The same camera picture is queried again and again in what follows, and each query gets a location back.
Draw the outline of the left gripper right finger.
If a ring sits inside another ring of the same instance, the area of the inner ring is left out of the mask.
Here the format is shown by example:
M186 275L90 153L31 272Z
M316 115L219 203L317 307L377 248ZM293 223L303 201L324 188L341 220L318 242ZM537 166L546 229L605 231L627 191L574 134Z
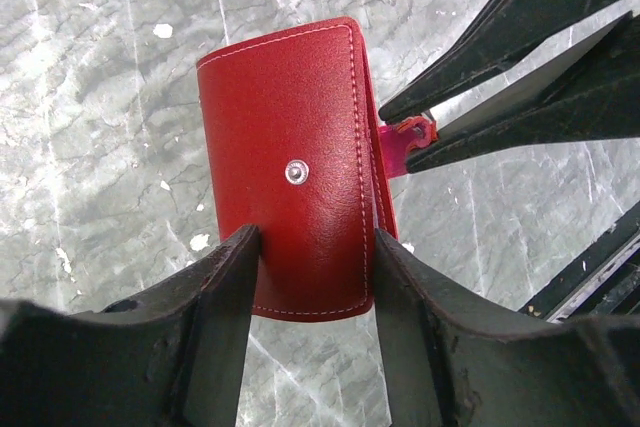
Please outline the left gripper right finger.
M376 323L395 426L635 426L639 320L563 324L495 304L375 240Z

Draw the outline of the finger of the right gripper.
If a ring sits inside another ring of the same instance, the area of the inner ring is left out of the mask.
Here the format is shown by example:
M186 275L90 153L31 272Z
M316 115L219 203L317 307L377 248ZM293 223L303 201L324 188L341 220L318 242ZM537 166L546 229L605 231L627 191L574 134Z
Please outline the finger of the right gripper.
M411 152L416 173L514 147L636 138L639 135L639 20L596 62L544 102L471 135Z
M489 0L451 48L379 111L398 123L510 70L556 33L619 0Z

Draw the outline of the white magnetic stripe card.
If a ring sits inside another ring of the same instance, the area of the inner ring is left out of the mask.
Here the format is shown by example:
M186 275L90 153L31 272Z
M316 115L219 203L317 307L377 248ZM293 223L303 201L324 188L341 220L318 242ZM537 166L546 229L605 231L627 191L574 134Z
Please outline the white magnetic stripe card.
M496 126L502 121L513 119L531 105L559 94L621 38L633 19L632 11L619 16L567 51L440 128L439 140L444 142L464 138L482 128Z

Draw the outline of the red leather card holder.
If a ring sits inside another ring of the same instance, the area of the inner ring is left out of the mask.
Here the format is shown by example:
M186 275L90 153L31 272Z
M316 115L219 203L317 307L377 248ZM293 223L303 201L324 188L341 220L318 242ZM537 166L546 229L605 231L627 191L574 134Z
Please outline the red leather card holder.
M214 51L197 81L219 235L244 224L261 233L254 314L325 322L367 312L375 233L397 231L389 182L436 140L434 121L379 124L349 17Z

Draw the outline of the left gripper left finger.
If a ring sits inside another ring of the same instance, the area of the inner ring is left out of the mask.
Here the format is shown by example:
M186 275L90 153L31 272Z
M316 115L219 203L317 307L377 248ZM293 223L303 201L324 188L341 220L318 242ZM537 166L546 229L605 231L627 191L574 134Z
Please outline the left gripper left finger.
M1 303L5 426L232 426L260 254L245 226L100 312Z

